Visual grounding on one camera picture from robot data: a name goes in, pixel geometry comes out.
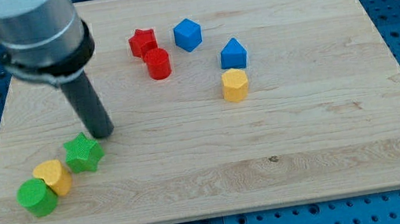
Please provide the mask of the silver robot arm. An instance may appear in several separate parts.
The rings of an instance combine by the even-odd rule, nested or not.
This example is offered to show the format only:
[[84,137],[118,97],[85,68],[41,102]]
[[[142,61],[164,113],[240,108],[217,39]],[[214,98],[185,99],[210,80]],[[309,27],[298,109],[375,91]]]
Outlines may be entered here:
[[0,46],[11,75],[53,87],[83,79],[95,48],[72,0],[0,0]]

